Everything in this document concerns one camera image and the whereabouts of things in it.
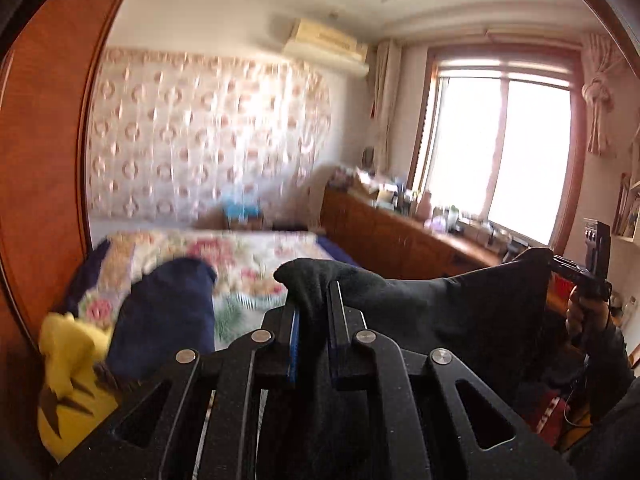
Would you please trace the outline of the person right hand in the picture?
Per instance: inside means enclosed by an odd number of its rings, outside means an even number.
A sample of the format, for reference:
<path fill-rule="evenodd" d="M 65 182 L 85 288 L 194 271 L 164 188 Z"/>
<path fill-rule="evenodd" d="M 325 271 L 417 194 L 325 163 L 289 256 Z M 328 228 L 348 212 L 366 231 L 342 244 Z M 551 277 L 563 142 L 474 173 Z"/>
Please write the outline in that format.
<path fill-rule="evenodd" d="M 565 325 L 571 337 L 602 333 L 608 326 L 608 302 L 590 299 L 575 287 L 567 303 Z"/>

